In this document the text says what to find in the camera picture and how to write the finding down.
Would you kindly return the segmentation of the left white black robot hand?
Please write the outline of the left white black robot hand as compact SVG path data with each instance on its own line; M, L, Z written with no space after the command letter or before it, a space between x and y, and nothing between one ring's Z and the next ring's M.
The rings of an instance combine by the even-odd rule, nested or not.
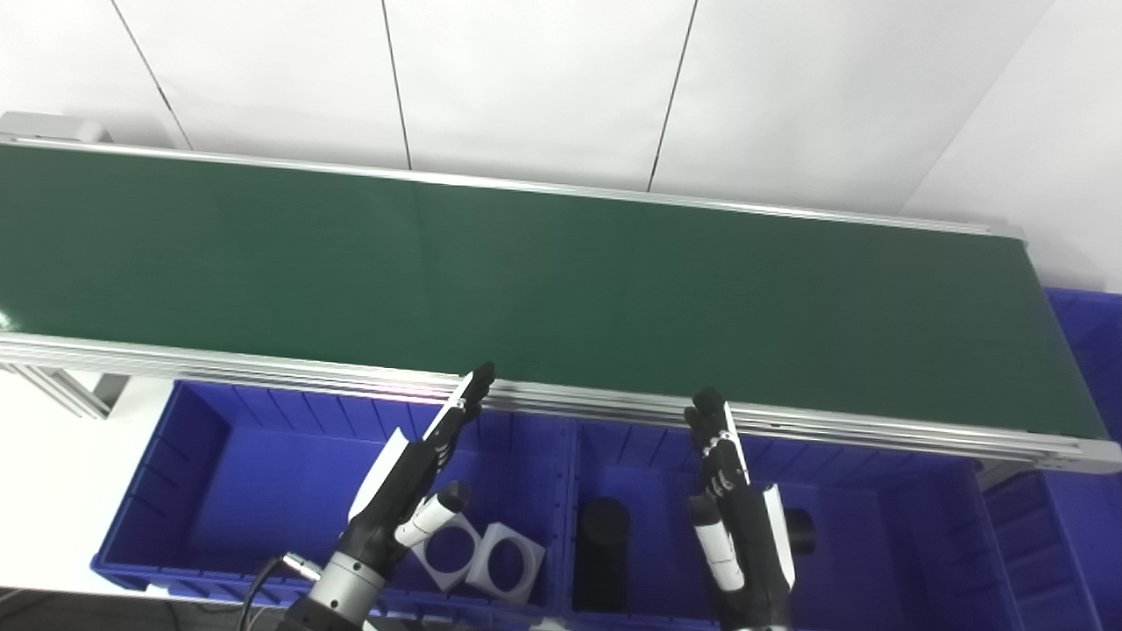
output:
M468 484L451 482L440 490L433 484L451 461L465 426L480 415L493 382L494 364L486 362L457 384L419 440L392 436L364 483L370 500L350 518L334 560L388 579L408 549L465 511L472 499Z

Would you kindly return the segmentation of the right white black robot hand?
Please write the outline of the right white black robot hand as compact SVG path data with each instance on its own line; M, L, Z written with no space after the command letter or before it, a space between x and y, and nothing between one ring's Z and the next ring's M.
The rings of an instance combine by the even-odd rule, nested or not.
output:
M749 478L732 408L698 391L684 411L699 455L700 491L688 500L721 630L792 630L793 550L778 485Z

